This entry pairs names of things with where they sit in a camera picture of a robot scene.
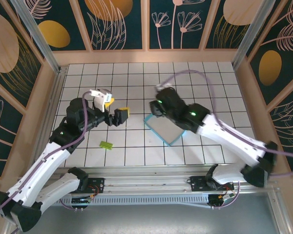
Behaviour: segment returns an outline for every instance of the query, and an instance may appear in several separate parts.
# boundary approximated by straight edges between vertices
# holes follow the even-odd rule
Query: white tile floor
[[[172,74],[186,69],[205,72],[215,91],[219,117],[228,125],[249,137],[254,137],[241,92],[230,62],[166,62],[166,63],[105,63],[71,64],[54,127],[66,115],[70,100],[81,97],[89,89],[105,87],[111,90],[115,102],[110,111],[130,107],[131,115],[119,127],[105,123],[86,133],[85,140],[63,163],[62,167],[104,167],[144,165],[184,165],[233,163],[237,156],[216,142],[185,132],[167,147],[144,123],[150,114],[149,102],[155,98],[154,85]],[[187,104],[199,103],[211,111],[211,86],[198,74],[175,77],[172,84]],[[86,96],[92,106],[91,96]],[[99,147],[101,141],[113,143],[113,149]]]

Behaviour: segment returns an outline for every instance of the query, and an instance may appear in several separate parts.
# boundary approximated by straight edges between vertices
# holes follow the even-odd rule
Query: small green toy
[[[101,141],[100,147],[101,148],[104,148],[104,149],[107,149],[107,150],[111,150],[112,147],[113,147],[113,144],[112,143],[105,142],[105,141]]]

